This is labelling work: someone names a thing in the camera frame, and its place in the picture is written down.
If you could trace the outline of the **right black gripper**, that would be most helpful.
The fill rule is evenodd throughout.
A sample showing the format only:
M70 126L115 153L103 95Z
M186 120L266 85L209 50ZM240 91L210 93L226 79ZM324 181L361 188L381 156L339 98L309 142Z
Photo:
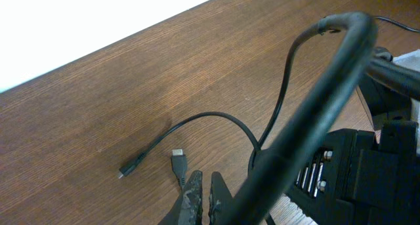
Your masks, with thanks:
M391 121L380 137L332 131L286 194L317 224L418 224L417 130Z

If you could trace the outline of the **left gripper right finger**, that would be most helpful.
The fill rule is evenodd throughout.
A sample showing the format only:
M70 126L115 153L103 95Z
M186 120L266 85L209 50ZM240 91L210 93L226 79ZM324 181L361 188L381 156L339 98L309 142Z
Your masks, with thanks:
M229 209L232 200L232 194L230 193L222 175L219 172L213 172L211 175L211 187L209 194L208 216L210 219L210 225L217 224L223 212Z

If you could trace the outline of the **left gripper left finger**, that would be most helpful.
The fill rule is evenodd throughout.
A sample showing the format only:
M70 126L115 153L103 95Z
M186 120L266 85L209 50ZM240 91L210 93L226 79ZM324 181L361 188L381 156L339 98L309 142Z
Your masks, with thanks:
M194 171L171 210L159 225L200 225L203 214L203 173Z

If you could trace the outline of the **black cable gold plug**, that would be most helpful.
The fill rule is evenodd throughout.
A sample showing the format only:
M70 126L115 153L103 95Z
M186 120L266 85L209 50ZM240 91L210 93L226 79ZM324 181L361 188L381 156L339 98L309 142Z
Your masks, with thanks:
M171 167L177 178L178 185L183 189L186 184L186 172L188 170L188 162L183 149L172 150Z

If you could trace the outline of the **black cable dark plug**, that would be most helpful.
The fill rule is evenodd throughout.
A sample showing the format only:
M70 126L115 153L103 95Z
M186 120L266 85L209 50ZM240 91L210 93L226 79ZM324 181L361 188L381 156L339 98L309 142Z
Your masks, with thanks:
M183 149L186 155L185 147L198 151L200 147L206 145L202 141L209 140L210 143L216 145L204 152L214 154L216 150L222 148L221 144L224 142L224 138L234 131L239 131L245 137L245 146L251 147L250 158L254 158L261 151L261 145L243 121L228 113L203 112L188 117L159 133L119 167L117 177L121 179L129 176L161 143L169 150L171 164L172 150Z

